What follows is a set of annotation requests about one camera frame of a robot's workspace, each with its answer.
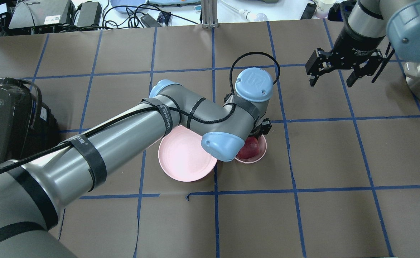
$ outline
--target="blue joint cap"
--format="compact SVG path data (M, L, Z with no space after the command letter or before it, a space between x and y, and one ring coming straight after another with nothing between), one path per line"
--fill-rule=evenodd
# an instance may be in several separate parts
M420 62L420 0L398 10L388 20L386 34L400 58Z
M157 85L155 85L152 89L151 89L151 93L149 93L149 97L150 98L154 98L155 96L159 95L160 91L163 90L165 87L173 85L173 84L178 84L176 82L172 82L171 80L160 80Z
M247 101L264 102L272 97L274 82L266 70L251 67L239 74L235 88L238 95Z
M218 160L229 162L237 156L245 141L234 134L209 132L203 135L200 145Z

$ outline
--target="pink plate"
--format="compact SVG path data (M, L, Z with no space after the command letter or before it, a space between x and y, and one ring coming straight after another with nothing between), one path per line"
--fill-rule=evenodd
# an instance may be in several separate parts
M164 137L159 145L159 164L169 177L192 182L204 178L217 159L200 145L202 136L180 125Z
M263 135L261 135L259 139L257 139L257 142L259 144L259 154L257 154L254 157L247 158L247 159L239 159L238 157L236 157L236 160L244 164L251 164L251 163L258 162L259 160L261 160L267 151L267 141L266 141L266 138Z

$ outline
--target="white label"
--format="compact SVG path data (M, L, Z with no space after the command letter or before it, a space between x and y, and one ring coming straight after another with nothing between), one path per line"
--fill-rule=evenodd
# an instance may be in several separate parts
M48 112L46 111L46 108L41 107L41 114L39 117L41 117L44 121L48 120Z
M59 23L60 20L61 20L60 15L46 16L46 19L44 20L44 25Z

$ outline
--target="red apple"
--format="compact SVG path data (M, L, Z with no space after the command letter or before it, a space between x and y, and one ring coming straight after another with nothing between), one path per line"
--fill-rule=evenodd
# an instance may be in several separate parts
M239 159L247 159L259 154L259 144L256 137L248 137L245 141L245 145L240 149L237 157Z

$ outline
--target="white cup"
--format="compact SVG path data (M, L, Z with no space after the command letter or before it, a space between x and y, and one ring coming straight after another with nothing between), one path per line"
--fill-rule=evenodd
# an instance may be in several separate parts
M335 0L317 0L315 15L320 19L326 18L326 16L328 16L329 9L331 9L334 3Z

